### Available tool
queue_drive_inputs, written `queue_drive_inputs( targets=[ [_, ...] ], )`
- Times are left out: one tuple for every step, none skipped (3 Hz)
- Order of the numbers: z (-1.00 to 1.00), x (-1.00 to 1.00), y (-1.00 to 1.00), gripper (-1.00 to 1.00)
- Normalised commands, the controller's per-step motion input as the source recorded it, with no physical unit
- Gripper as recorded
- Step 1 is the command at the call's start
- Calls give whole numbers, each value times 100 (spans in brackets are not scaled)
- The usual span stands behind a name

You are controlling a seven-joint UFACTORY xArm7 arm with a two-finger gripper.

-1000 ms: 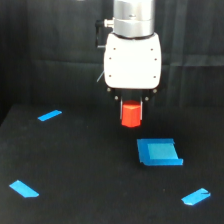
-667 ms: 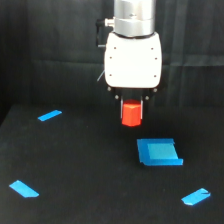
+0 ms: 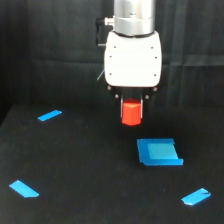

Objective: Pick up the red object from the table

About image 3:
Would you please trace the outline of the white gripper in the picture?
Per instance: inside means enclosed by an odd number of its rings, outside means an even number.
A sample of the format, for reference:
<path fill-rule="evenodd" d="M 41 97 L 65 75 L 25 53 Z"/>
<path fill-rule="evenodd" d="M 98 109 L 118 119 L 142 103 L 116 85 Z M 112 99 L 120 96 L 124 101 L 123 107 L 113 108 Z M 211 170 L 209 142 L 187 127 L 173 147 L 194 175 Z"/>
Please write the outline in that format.
<path fill-rule="evenodd" d="M 120 118 L 123 116 L 123 98 L 133 96 L 141 103 L 143 96 L 158 88 L 162 71 L 162 49 L 159 33 L 149 36 L 125 37 L 114 31 L 108 34 L 104 53 L 105 80 L 120 99 Z"/>

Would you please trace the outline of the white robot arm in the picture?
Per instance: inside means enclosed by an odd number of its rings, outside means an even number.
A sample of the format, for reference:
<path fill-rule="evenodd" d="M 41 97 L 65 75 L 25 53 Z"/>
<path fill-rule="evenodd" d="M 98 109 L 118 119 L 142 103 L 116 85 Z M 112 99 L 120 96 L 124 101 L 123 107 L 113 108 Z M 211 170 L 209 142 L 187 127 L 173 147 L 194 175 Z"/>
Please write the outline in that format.
<path fill-rule="evenodd" d="M 156 0 L 114 0 L 111 18 L 95 25 L 110 26 L 101 75 L 120 101 L 121 122 L 139 125 L 144 101 L 157 90 L 162 71 L 162 47 L 155 30 Z"/>

